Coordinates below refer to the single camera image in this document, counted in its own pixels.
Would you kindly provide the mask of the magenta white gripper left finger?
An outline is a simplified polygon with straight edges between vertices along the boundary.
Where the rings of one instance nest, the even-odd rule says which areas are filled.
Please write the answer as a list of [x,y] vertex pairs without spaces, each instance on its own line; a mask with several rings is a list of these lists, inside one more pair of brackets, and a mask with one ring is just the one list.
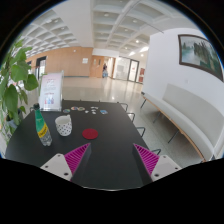
[[41,166],[41,169],[68,181],[71,181],[72,178],[79,180],[85,170],[90,155],[91,144],[87,143],[65,155],[60,153],[54,155]]

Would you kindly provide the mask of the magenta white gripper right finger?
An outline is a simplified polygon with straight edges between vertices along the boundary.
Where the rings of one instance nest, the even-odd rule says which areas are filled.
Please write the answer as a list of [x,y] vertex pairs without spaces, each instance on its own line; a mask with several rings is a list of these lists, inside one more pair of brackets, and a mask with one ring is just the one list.
[[154,182],[181,170],[168,155],[159,156],[138,144],[133,145],[133,155],[143,182]]

